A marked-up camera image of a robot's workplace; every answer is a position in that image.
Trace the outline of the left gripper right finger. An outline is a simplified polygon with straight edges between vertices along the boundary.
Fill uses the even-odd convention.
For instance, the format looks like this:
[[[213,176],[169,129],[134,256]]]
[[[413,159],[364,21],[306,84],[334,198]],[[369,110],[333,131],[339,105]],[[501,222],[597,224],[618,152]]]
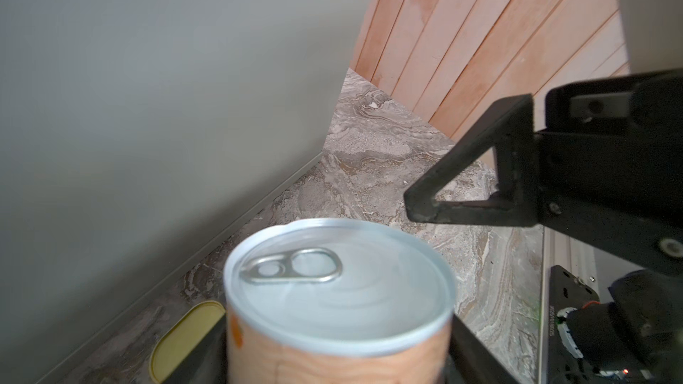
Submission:
[[[518,383],[458,316],[453,316],[446,383]]]

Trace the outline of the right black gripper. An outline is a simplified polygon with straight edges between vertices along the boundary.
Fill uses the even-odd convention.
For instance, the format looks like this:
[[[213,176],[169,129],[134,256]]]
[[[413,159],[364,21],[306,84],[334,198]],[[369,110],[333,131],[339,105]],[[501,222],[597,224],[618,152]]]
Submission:
[[[576,82],[495,101],[404,193],[411,222],[544,227],[682,274],[682,72]]]

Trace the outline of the orange label can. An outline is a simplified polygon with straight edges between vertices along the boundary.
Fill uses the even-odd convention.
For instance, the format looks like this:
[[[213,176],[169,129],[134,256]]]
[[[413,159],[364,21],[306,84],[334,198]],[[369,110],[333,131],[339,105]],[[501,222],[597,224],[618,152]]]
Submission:
[[[263,229],[229,255],[230,383],[435,383],[455,313],[446,261],[403,231],[349,219]]]

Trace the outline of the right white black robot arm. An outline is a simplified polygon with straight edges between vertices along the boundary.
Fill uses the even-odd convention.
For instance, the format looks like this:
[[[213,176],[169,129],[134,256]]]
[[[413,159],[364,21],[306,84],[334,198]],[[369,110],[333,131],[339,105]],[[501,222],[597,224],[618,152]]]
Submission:
[[[551,268],[540,380],[682,380],[682,72],[563,85],[534,128],[529,94],[495,101],[404,195],[412,222],[541,225],[637,265],[602,302]]]

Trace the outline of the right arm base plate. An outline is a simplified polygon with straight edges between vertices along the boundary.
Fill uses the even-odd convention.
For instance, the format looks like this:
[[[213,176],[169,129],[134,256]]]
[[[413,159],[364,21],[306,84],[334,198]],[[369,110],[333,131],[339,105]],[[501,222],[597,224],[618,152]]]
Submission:
[[[599,296],[578,277],[559,265],[550,268],[539,346],[540,383],[601,383],[603,378],[584,358],[567,325],[569,314]]]

